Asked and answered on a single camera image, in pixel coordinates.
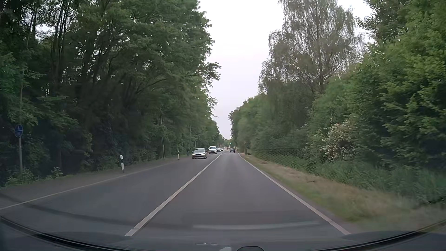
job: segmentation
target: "white car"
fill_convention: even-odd
[[[209,152],[209,154],[217,154],[217,147],[210,146],[208,152]]]

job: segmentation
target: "dry grass verge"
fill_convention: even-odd
[[[417,207],[408,198],[370,191],[242,155],[287,187],[364,231],[417,230],[446,218],[440,206]]]

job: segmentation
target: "flowering shrub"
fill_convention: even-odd
[[[329,161],[352,159],[357,150],[353,143],[353,123],[346,119],[343,123],[333,124],[322,137],[319,152]]]

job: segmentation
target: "center line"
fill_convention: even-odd
[[[194,181],[204,170],[206,170],[206,168],[208,166],[210,166],[214,161],[216,161],[221,155],[222,154],[218,155],[214,160],[211,161],[211,163],[209,163],[206,167],[204,167],[203,170],[201,170],[199,173],[197,173],[197,175],[195,175],[192,179],[190,179],[186,184],[184,184],[182,187],[180,187],[180,189],[178,189],[175,193],[173,193],[167,200],[165,200],[163,203],[161,203],[161,205],[159,205],[157,208],[155,208],[154,211],[149,213],[149,215],[147,215],[144,219],[142,219],[142,221],[140,221],[140,223],[138,223],[129,232],[127,232],[125,234],[125,236],[132,236],[139,229],[144,227],[144,225],[147,224],[150,221],[150,219],[152,219],[155,216],[155,214],[157,214],[161,209],[163,209],[163,207],[165,207],[173,198],[175,198],[175,196],[177,196],[184,188],[187,187],[187,185],[189,185],[192,181]]]

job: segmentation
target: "road shoulder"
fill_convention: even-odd
[[[417,230],[446,218],[438,207],[414,208],[413,201],[382,191],[341,184],[290,167],[240,154],[351,233]]]
[[[175,158],[156,160],[126,166],[125,173],[122,173],[120,167],[116,167],[114,169],[100,172],[79,173],[57,179],[38,180],[30,184],[6,187],[0,190],[0,212],[1,210],[11,208],[16,205],[105,183],[177,162],[178,160]]]

